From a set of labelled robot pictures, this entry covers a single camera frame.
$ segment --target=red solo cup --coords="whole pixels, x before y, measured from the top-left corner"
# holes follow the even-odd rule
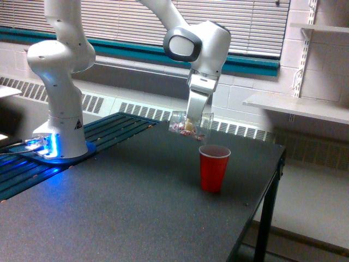
[[[204,145],[200,152],[201,188],[208,192],[219,192],[227,168],[230,150],[218,145]]]

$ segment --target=wall shelf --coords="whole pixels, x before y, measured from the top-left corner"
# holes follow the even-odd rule
[[[308,25],[305,23],[291,23],[291,27],[298,27],[301,29],[314,30],[314,31],[320,31],[320,32],[333,32],[333,33],[347,33],[347,34],[349,34],[348,27]]]
[[[292,115],[349,124],[349,108],[339,103],[257,92],[243,101],[243,104]]]
[[[10,97],[22,93],[20,90],[0,85],[0,98]]]

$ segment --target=mounting plate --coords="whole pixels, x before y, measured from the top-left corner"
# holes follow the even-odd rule
[[[87,153],[83,154],[82,156],[74,157],[74,158],[45,159],[34,152],[23,153],[20,155],[25,158],[31,159],[33,161],[39,162],[41,164],[48,164],[48,165],[54,165],[54,166],[75,165],[85,160],[86,158],[93,156],[96,153],[96,146],[93,143],[86,141],[86,145],[88,149]],[[26,150],[25,146],[16,146],[9,149],[9,151],[12,153],[25,151],[25,150]]]

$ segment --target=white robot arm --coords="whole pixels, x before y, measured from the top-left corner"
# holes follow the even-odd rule
[[[167,29],[165,53],[173,60],[191,63],[186,116],[192,122],[200,120],[209,96],[216,90],[226,61],[230,32],[210,21],[187,24],[171,0],[137,1],[148,7]]]
[[[57,40],[42,41],[28,50],[28,64],[42,79],[49,98],[49,120],[34,131],[50,136],[51,148],[37,153],[47,159],[75,158],[87,150],[82,128],[81,91],[71,74],[95,61],[81,23],[81,0],[45,0],[45,17]]]

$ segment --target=table leg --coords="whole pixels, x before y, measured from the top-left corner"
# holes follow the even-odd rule
[[[268,236],[269,236],[270,227],[272,225],[273,211],[274,211],[276,193],[278,191],[280,176],[281,176],[281,170],[279,168],[278,174],[275,175],[274,180],[264,197],[254,262],[264,261],[264,257],[266,255]]]

